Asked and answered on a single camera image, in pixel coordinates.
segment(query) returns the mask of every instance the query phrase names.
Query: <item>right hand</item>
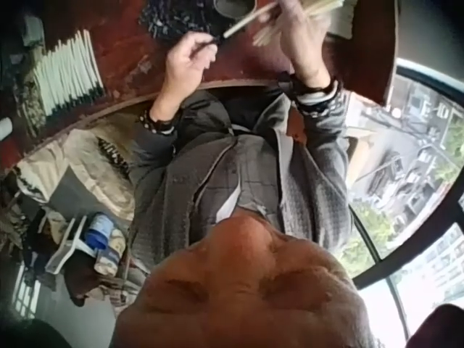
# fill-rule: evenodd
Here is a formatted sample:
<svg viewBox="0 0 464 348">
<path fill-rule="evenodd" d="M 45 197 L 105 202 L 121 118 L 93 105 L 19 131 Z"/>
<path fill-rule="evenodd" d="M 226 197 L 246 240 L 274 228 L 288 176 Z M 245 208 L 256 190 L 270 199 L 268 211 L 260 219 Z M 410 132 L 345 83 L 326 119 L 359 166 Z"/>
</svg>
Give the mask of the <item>right hand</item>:
<svg viewBox="0 0 464 348">
<path fill-rule="evenodd" d="M 310 88 L 325 88 L 331 77 L 322 57 L 330 17 L 308 19 L 299 0 L 278 0 L 282 10 L 281 48 L 295 74 Z"/>
<path fill-rule="evenodd" d="M 187 33 L 169 51 L 165 81 L 150 110 L 153 120 L 172 120 L 183 100 L 198 88 L 203 72 L 216 60 L 218 47 L 210 44 L 197 49 L 212 41 L 207 33 Z"/>
</svg>

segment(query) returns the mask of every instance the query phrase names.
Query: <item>tree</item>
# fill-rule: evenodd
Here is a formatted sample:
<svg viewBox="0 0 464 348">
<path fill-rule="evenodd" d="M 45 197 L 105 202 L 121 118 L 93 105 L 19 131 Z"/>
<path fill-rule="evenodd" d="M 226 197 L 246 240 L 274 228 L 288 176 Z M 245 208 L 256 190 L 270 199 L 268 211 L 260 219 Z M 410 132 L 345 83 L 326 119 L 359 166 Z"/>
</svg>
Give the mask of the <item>tree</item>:
<svg viewBox="0 0 464 348">
<path fill-rule="evenodd" d="M 454 117 L 449 123 L 448 131 L 444 139 L 444 147 L 451 160 L 459 166 L 464 165 L 464 120 Z M 435 176 L 443 179 L 446 183 L 456 180 L 460 168 L 455 167 L 448 161 L 440 161 L 435 169 Z"/>
<path fill-rule="evenodd" d="M 368 203 L 355 202 L 354 211 L 372 238 L 380 255 L 388 254 L 388 243 L 396 236 L 393 226 L 383 212 L 376 211 Z M 340 255 L 342 265 L 350 276 L 357 276 L 374 264 L 359 232 L 353 236 Z"/>
</svg>

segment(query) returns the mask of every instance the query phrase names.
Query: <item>sleeve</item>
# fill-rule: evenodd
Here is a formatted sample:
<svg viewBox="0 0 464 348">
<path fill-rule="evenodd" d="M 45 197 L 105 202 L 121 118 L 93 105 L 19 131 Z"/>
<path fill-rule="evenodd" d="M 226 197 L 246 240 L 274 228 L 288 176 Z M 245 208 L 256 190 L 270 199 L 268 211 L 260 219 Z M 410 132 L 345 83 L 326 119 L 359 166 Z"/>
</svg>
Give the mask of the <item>sleeve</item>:
<svg viewBox="0 0 464 348">
<path fill-rule="evenodd" d="M 157 191 L 160 187 L 165 168 L 173 159 L 177 133 L 175 131 L 168 135 L 152 133 L 141 123 L 136 123 L 135 133 L 131 146 L 129 178 L 137 197 L 141 191 L 144 191 L 145 186 L 149 186 L 150 191 Z"/>
<path fill-rule="evenodd" d="M 345 138 L 346 107 L 339 82 L 328 94 L 305 94 L 297 96 L 295 102 L 304 118 L 309 153 L 336 191 L 346 198 L 349 143 Z"/>
</svg>

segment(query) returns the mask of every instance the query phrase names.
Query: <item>blue jar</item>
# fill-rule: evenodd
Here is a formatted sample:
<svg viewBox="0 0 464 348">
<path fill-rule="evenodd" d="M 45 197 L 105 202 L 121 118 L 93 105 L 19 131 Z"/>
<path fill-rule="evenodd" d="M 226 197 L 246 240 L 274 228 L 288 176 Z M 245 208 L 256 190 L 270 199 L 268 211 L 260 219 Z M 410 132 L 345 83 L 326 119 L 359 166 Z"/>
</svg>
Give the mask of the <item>blue jar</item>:
<svg viewBox="0 0 464 348">
<path fill-rule="evenodd" d="M 98 212 L 86 232 L 86 244 L 92 249 L 105 250 L 115 224 L 105 214 Z"/>
</svg>

